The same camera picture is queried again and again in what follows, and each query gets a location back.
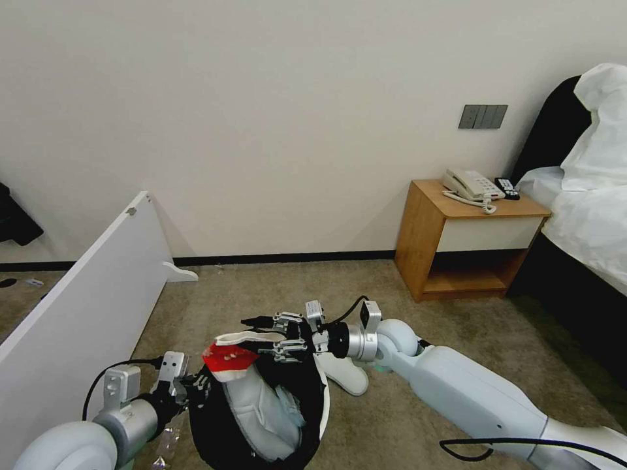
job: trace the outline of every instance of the white wall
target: white wall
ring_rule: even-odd
[[[546,95],[627,63],[624,0],[4,0],[0,181],[75,260],[140,189],[174,256],[393,249],[412,178],[511,165]],[[466,103],[509,104],[499,131]]]

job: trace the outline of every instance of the remote control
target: remote control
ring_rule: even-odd
[[[514,185],[507,178],[495,178],[494,184],[505,193],[505,199],[518,200],[521,198],[519,192],[514,189]]]

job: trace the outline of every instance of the floor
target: floor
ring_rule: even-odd
[[[411,299],[393,262],[311,262],[191,268],[197,283],[165,286],[134,357],[167,350],[191,355],[190,370],[212,338],[239,331],[239,320],[276,311],[302,312],[319,299],[329,319],[343,313],[360,294],[376,300],[384,318],[398,318],[434,344],[445,344],[518,384],[553,418],[582,426],[627,427],[627,391],[620,388],[541,306],[529,298],[422,302]],[[62,273],[4,273],[18,277],[0,289],[0,339],[37,303]],[[34,287],[24,279],[45,282]],[[327,432],[308,469],[528,469],[527,463],[494,455],[485,462],[454,460],[438,446],[440,439],[462,437],[454,425],[421,403],[392,373],[367,369],[370,388],[355,398],[330,384]],[[154,373],[142,377],[149,387]],[[136,460],[150,469],[159,439]],[[183,421],[172,470],[203,469]]]

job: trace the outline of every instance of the black cable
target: black cable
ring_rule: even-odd
[[[89,388],[89,392],[87,392],[87,396],[85,397],[85,403],[83,403],[82,420],[87,421],[87,408],[89,407],[89,401],[91,399],[91,394],[93,393],[93,389],[96,388],[96,384],[98,383],[100,378],[105,374],[105,372],[108,369],[112,367],[117,367],[117,366],[124,366],[127,364],[150,364],[155,369],[159,370],[159,368],[161,368],[162,361],[163,361],[163,356],[159,356],[158,358],[154,358],[154,359],[129,359],[126,361],[116,362],[115,364],[108,366],[106,369],[103,369],[100,372],[100,374],[96,376],[96,379],[93,381],[93,383],[91,384],[91,387]]]
[[[322,329],[323,329],[323,330],[326,330],[326,329],[327,329],[330,325],[335,324],[335,323],[339,323],[339,322],[341,322],[342,320],[344,320],[346,317],[348,317],[348,316],[351,314],[351,312],[352,312],[353,310],[355,310],[355,307],[357,307],[357,304],[358,304],[361,300],[370,300],[370,299],[369,299],[368,297],[366,297],[366,296],[359,296],[359,297],[357,298],[357,300],[355,300],[355,303],[354,303],[353,305],[351,305],[351,307],[350,307],[350,308],[346,311],[346,313],[344,313],[344,314],[343,314],[340,318],[337,318],[337,319],[333,320],[332,322],[329,322],[329,323],[325,323],[325,324],[323,324],[323,325],[322,325]]]
[[[568,441],[555,441],[553,439],[527,439],[523,437],[484,437],[481,439],[446,439],[444,441],[440,441],[440,447],[442,447],[446,453],[452,455],[456,459],[463,460],[465,462],[480,462],[481,460],[487,459],[494,453],[494,449],[488,449],[485,453],[480,456],[463,456],[458,454],[457,452],[449,449],[447,446],[449,445],[470,445],[470,444],[533,444],[533,445],[547,445],[547,446],[556,446],[556,447],[567,447],[573,448],[577,450],[582,450],[583,452],[589,452],[591,454],[595,454],[601,457],[604,457],[612,462],[616,462],[619,465],[627,468],[627,462],[623,459],[620,459],[604,450],[600,450],[594,447],[586,446],[583,444],[572,443]]]

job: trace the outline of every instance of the wooden nightstand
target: wooden nightstand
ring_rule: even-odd
[[[486,215],[442,195],[438,180],[415,180],[405,204],[396,265],[416,302],[504,296],[551,212],[521,195]]]

